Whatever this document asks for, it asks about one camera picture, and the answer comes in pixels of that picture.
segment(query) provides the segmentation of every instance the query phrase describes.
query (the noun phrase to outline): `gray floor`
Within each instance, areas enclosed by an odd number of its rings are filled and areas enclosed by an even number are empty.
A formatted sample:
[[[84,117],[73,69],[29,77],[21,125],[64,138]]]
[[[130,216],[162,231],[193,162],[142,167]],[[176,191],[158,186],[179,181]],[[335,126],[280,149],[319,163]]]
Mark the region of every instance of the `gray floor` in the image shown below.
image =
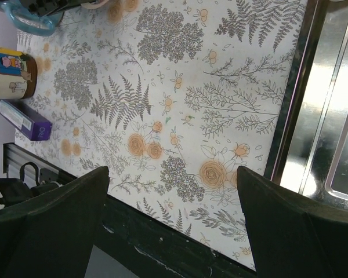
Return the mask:
[[[94,246],[85,278],[138,278],[114,258]]]

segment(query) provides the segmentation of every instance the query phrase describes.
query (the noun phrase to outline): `purple box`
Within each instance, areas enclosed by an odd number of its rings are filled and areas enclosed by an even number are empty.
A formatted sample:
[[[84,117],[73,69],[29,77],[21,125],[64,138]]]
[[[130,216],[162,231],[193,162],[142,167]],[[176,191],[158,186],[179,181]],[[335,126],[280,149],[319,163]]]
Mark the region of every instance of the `purple box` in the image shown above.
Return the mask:
[[[20,100],[0,100],[0,114],[31,141],[50,138],[52,123]]]

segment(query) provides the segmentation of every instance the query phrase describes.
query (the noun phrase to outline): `floral tablecloth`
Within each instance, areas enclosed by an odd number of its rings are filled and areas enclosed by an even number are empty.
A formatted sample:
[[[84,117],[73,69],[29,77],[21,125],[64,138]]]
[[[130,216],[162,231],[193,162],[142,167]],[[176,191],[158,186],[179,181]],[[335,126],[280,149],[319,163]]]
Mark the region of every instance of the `floral tablecloth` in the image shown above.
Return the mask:
[[[263,174],[305,4],[117,0],[19,32],[53,131],[16,144],[77,176],[107,165],[110,195],[253,269],[235,171]]]

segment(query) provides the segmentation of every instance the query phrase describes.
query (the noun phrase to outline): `barcode label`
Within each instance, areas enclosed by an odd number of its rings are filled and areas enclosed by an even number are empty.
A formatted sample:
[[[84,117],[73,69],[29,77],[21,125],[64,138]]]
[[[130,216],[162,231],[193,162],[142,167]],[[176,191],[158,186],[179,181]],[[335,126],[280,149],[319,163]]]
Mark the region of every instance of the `barcode label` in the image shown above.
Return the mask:
[[[23,118],[23,124],[22,124],[26,129],[31,130],[32,128],[32,123],[30,120]]]
[[[20,115],[13,107],[4,101],[0,101],[0,113],[6,119],[10,120],[12,124],[14,124],[18,129],[22,128],[23,124],[23,116]]]

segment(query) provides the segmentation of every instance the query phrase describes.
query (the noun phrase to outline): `blue cup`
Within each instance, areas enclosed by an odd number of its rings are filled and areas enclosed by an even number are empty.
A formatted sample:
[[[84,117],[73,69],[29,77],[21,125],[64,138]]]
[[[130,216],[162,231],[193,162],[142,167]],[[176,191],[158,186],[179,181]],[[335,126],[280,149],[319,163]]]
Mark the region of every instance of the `blue cup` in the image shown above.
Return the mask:
[[[51,36],[63,13],[55,14],[53,16],[38,17],[31,14],[24,8],[19,0],[10,0],[10,2],[0,2],[0,11],[6,14],[6,17],[14,24],[17,29],[37,36]],[[18,17],[32,21],[37,25],[40,24],[42,28],[26,24],[18,19]]]

